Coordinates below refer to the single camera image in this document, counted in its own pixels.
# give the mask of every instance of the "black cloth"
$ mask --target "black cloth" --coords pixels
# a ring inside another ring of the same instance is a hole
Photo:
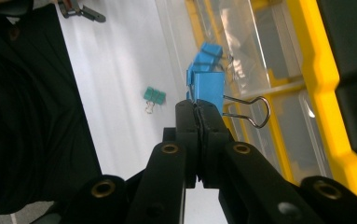
[[[53,5],[0,32],[0,214],[101,174]]]

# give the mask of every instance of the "silver wire handle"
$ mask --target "silver wire handle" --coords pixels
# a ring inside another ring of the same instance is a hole
[[[245,116],[245,115],[237,115],[237,114],[229,114],[229,113],[223,113],[222,115],[223,116],[232,117],[232,118],[238,118],[238,119],[247,119],[248,121],[251,122],[251,124],[255,128],[258,128],[258,129],[263,128],[268,123],[268,119],[270,118],[271,109],[270,109],[270,105],[268,104],[268,100],[265,97],[258,96],[256,98],[254,98],[252,101],[243,101],[243,100],[239,100],[239,99],[236,99],[236,98],[233,98],[233,97],[230,97],[230,96],[225,96],[225,95],[224,95],[224,98],[229,100],[229,101],[234,101],[234,102],[238,102],[238,103],[245,104],[245,105],[251,105],[251,104],[253,104],[253,103],[255,103],[256,101],[259,101],[259,100],[263,101],[263,103],[265,103],[265,105],[266,105],[266,109],[267,109],[268,112],[266,114],[265,120],[259,125],[256,124],[253,119],[251,119],[250,117]]]

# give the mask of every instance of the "green binder clip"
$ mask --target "green binder clip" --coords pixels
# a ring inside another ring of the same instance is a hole
[[[146,88],[146,92],[144,94],[144,99],[146,100],[146,104],[147,104],[147,107],[145,109],[146,113],[152,114],[154,105],[155,104],[162,105],[165,98],[166,98],[165,92],[155,90],[152,87]]]

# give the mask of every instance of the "binder clip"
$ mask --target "binder clip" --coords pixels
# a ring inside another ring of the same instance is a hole
[[[248,102],[225,96],[225,71],[216,71],[216,68],[220,65],[219,61],[222,55],[223,50],[221,46],[210,43],[202,44],[199,53],[186,71],[186,86],[188,87],[186,99],[191,100],[194,104],[198,99],[208,101],[216,106],[221,116],[247,119],[255,128],[263,128],[270,117],[268,100],[263,96],[258,96]],[[224,99],[246,105],[262,101],[267,110],[266,118],[261,124],[257,124],[248,116],[224,113]]]
[[[144,99],[146,100],[147,104],[147,107],[145,108],[146,113],[152,114],[154,105],[162,105],[165,98],[165,92],[155,90],[152,87],[146,88],[146,92],[144,94]]]

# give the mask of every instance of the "metal bracket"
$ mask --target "metal bracket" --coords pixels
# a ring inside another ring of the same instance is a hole
[[[58,0],[59,9],[64,18],[68,19],[72,16],[84,16],[91,21],[105,22],[106,18],[99,12],[83,6],[82,9],[76,0]]]

